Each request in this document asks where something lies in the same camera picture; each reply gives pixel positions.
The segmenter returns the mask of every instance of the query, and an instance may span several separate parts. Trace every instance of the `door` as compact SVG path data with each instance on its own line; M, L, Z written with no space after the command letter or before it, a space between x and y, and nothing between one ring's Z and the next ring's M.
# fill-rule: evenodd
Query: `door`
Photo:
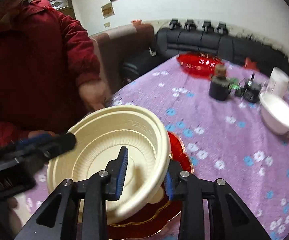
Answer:
M49 0L51 6L57 11L76 19L71 0Z

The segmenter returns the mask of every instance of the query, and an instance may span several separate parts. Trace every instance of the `floral tablecloth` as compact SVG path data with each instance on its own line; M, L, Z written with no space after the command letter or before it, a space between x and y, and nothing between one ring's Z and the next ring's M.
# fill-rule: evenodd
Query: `floral tablecloth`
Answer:
M229 77L242 80L252 74L226 65ZM255 80L267 78L257 74ZM121 89L112 105L138 105L155 113L182 138L195 175L228 181L270 237L281 240L289 232L289 142L264 126L258 104L236 97L216 101L208 95L209 84L184 73L172 58ZM30 212L48 196L46 169L36 179L38 186L26 193ZM150 239L176 240L179 221L178 216Z

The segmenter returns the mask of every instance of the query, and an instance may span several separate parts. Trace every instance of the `white bowl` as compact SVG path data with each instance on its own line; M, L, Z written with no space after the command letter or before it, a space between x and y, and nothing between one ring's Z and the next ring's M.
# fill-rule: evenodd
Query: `white bowl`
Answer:
M48 190L64 179L88 179L116 159L121 146L129 151L123 193L107 201L108 224L125 220L160 194L170 158L170 140L162 122L139 106L114 106L88 115L70 130L77 137L75 149L49 162ZM80 220L83 201L80 205Z
M261 114L267 126L278 135L289 131L289 105L271 93L260 94Z

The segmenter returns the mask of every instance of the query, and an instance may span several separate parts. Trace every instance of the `red plate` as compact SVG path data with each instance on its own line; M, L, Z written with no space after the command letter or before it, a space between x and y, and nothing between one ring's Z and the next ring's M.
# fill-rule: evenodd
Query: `red plate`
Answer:
M206 53L180 54L177 60L185 72L195 77L207 79L214 75L215 65L222 64L220 58Z
M193 173L193 165L185 154L181 138L171 132L168 134L171 143L171 157L181 164L183 170ZM171 202L165 194L159 203L147 204L127 220L108 226L109 239L122 240L153 236L181 212L181 207L181 202Z

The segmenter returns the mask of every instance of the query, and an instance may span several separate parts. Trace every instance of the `black sofa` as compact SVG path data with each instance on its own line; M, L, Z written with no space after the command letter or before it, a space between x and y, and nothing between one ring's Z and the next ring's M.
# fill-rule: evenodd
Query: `black sofa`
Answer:
M162 28L155 35L151 49L156 52L154 57L149 51L144 51L124 62L121 69L124 84L144 75L171 57L188 51L213 54L237 65L244 65L245 59L249 57L257 62L260 72L268 77L274 67L280 68L289 76L289 62L286 55L270 46L246 38L194 29L188 31L180 27Z

